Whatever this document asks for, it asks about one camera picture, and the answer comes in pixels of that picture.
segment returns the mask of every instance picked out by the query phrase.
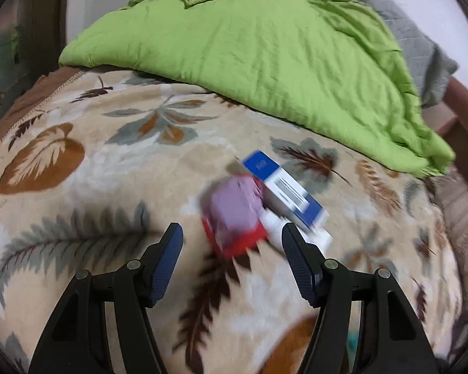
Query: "barcode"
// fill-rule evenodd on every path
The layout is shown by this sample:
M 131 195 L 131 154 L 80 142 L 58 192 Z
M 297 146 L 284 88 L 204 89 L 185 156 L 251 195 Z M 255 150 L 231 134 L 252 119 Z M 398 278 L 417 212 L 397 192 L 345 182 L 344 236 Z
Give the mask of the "barcode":
M 303 198 L 300 194 L 298 194 L 293 187 L 288 185 L 288 183 L 285 180 L 282 180 L 281 178 L 278 178 L 275 181 L 275 186 L 279 188 L 296 206 L 301 211 L 302 205 L 304 205 L 307 200 Z

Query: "beige blanket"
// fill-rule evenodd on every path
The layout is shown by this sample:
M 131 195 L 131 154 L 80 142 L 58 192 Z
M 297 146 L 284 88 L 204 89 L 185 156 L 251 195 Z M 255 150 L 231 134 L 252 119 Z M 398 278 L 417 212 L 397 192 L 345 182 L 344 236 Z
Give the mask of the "beige blanket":
M 204 88 L 95 69 L 0 142 L 0 342 L 10 359 L 27 368 L 77 269 L 114 270 L 175 221 L 185 244 L 165 297 L 149 311 L 168 372 L 296 372 L 316 311 L 287 261 L 267 243 L 235 260 L 211 259 L 201 224 L 201 194 L 254 150 L 329 212 L 325 255 L 351 269 L 389 268 L 435 353 L 447 355 L 460 283 L 420 180 Z M 114 371 L 124 372 L 108 315 Z M 355 306 L 349 359 L 358 324 Z

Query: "gray pillow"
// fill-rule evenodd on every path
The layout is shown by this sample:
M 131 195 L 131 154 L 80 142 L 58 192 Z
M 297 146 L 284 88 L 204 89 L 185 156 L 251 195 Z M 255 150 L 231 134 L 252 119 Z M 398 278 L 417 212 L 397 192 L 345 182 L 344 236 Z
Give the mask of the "gray pillow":
M 458 69 L 456 61 L 423 34 L 392 0 L 359 1 L 373 8 L 397 39 L 418 88 L 422 107 L 437 105 L 444 98 L 449 77 Z

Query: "lime green comforter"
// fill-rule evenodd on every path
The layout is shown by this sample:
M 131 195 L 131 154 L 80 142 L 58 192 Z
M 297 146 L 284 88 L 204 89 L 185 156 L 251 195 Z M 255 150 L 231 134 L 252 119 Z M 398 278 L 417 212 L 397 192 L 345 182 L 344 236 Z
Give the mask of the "lime green comforter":
M 454 154 L 424 125 L 400 47 L 351 0 L 132 0 L 62 52 L 199 84 L 415 176 Z

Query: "silver screw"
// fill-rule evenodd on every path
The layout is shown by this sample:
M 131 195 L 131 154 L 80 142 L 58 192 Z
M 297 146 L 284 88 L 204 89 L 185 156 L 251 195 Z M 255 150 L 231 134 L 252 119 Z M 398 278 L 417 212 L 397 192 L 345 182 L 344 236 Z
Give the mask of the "silver screw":
M 82 280 L 88 276 L 87 270 L 80 270 L 78 273 L 75 274 L 77 280 Z
M 129 270 L 136 270 L 139 267 L 140 267 L 140 261 L 138 261 L 138 260 L 130 260 L 127 263 L 127 269 L 129 269 Z
M 327 259 L 325 262 L 324 262 L 324 265 L 330 269 L 330 270 L 334 270 L 335 268 L 338 267 L 338 262 L 335 260 L 335 259 Z
M 389 278 L 391 274 L 390 274 L 390 271 L 387 269 L 379 269 L 378 275 L 383 278 Z

